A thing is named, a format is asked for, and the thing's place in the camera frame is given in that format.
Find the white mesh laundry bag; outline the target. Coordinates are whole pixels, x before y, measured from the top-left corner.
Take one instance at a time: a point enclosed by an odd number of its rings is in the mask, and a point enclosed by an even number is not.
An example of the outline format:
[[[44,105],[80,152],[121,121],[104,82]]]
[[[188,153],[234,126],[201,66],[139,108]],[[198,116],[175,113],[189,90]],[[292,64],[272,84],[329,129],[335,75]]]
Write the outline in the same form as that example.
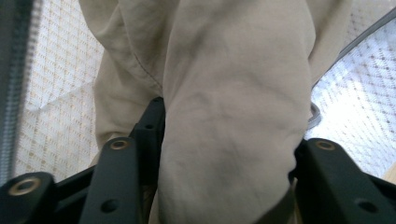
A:
[[[103,54],[78,0],[36,0],[27,92],[0,183],[44,171],[63,180],[97,152],[92,84]],[[396,175],[396,0],[353,0],[346,47],[312,90],[309,138],[341,144],[363,172]]]

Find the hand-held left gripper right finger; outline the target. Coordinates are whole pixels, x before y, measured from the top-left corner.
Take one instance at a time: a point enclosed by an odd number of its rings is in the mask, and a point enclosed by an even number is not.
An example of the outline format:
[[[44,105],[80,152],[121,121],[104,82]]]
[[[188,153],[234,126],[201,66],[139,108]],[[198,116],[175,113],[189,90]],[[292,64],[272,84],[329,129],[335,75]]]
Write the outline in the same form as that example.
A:
[[[293,152],[295,166],[288,174],[288,179],[291,185],[295,185],[299,178],[304,176],[304,152],[306,144],[307,141],[303,139]]]

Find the beige cloth garment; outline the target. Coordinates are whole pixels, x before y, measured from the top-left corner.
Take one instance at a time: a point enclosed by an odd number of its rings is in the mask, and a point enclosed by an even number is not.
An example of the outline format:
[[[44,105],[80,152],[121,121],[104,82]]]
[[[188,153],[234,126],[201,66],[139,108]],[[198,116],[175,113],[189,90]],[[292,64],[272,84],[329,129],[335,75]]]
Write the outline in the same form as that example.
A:
[[[289,174],[352,0],[78,0],[99,144],[166,110],[149,224],[295,224]]]

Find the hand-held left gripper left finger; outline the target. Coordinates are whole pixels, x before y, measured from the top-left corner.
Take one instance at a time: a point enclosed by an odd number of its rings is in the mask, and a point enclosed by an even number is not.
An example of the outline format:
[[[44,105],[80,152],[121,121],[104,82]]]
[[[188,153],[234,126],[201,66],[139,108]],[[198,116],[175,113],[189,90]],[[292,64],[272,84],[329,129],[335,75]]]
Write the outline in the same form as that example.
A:
[[[164,127],[164,102],[162,97],[157,97],[149,102],[130,133],[138,151],[141,185],[155,185],[158,182]]]

